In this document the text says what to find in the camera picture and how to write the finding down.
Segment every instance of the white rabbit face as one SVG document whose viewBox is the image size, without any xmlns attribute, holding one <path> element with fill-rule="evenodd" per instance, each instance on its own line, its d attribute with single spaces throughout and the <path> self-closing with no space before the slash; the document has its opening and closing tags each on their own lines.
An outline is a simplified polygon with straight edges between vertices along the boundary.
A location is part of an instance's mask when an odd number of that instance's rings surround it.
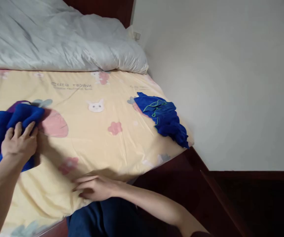
<svg viewBox="0 0 284 237">
<path fill-rule="evenodd" d="M 99 72 L 98 71 L 91 72 L 91 75 L 94 76 L 94 77 L 99 77 Z"/>
<path fill-rule="evenodd" d="M 101 99 L 98 103 L 92 103 L 90 101 L 87 101 L 89 104 L 88 109 L 94 113 L 102 112 L 105 107 L 103 105 L 103 99 Z"/>
</svg>

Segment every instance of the hand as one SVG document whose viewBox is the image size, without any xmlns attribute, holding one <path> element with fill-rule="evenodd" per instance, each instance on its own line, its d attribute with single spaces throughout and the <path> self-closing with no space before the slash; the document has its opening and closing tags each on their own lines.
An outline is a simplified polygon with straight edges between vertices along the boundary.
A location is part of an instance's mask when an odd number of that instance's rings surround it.
<svg viewBox="0 0 284 237">
<path fill-rule="evenodd" d="M 8 159 L 10 156 L 18 156 L 25 164 L 37 149 L 37 133 L 38 128 L 33 130 L 35 122 L 30 123 L 21 135 L 21 122 L 17 123 L 15 128 L 9 128 L 6 132 L 5 139 L 1 144 L 1 153 L 3 159 Z"/>
<path fill-rule="evenodd" d="M 103 201 L 114 197 L 119 186 L 124 184 L 99 175 L 84 176 L 74 180 L 74 183 L 78 186 L 73 191 L 83 190 L 79 196 L 92 201 Z"/>
</svg>

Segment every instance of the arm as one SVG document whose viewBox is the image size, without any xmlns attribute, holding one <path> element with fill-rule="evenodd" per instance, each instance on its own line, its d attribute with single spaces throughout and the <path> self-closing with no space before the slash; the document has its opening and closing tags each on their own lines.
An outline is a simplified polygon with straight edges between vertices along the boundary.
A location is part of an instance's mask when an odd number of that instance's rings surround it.
<svg viewBox="0 0 284 237">
<path fill-rule="evenodd" d="M 81 197 L 93 201 L 110 197 L 123 198 L 156 218 L 176 226 L 183 237 L 190 237 L 196 231 L 207 232 L 182 205 L 158 193 L 97 175 L 85 176 L 75 182 L 80 184 L 74 190 L 84 189 Z"/>
<path fill-rule="evenodd" d="M 10 128 L 1 145 L 3 159 L 0 162 L 0 230 L 7 216 L 14 187 L 24 164 L 35 153 L 37 129 L 30 136 L 34 123 L 21 135 L 21 123 Z"/>
</svg>

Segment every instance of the blue cloth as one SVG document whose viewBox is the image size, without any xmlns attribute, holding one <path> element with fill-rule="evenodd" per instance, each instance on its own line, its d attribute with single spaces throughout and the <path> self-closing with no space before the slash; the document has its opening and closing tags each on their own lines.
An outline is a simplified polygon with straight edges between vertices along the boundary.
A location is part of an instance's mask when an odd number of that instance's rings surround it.
<svg viewBox="0 0 284 237">
<path fill-rule="evenodd" d="M 37 126 L 43 114 L 44 109 L 27 104 L 16 105 L 15 111 L 13 113 L 0 111 L 0 161 L 2 160 L 1 143 L 5 138 L 6 131 L 11 127 L 15 127 L 16 123 L 18 122 L 22 122 L 22 132 L 33 121 L 36 122 Z M 30 160 L 24 165 L 22 171 L 29 170 L 33 167 L 34 158 L 32 156 Z"/>
<path fill-rule="evenodd" d="M 138 95 L 134 98 L 136 104 L 144 114 L 152 118 L 158 133 L 164 137 L 170 136 L 178 145 L 189 149 L 187 131 L 179 122 L 174 103 L 142 92 L 138 92 Z"/>
<path fill-rule="evenodd" d="M 112 197 L 92 202 L 67 217 L 68 237 L 152 237 L 153 231 L 137 213 L 136 206 Z"/>
</svg>

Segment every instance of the white duvet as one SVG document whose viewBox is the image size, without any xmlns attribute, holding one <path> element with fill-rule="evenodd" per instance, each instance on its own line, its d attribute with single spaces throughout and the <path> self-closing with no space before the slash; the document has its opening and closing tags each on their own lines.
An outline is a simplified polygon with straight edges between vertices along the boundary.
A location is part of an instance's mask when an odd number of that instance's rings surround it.
<svg viewBox="0 0 284 237">
<path fill-rule="evenodd" d="M 142 48 L 117 20 L 62 0 L 0 0 L 0 69 L 145 74 Z"/>
</svg>

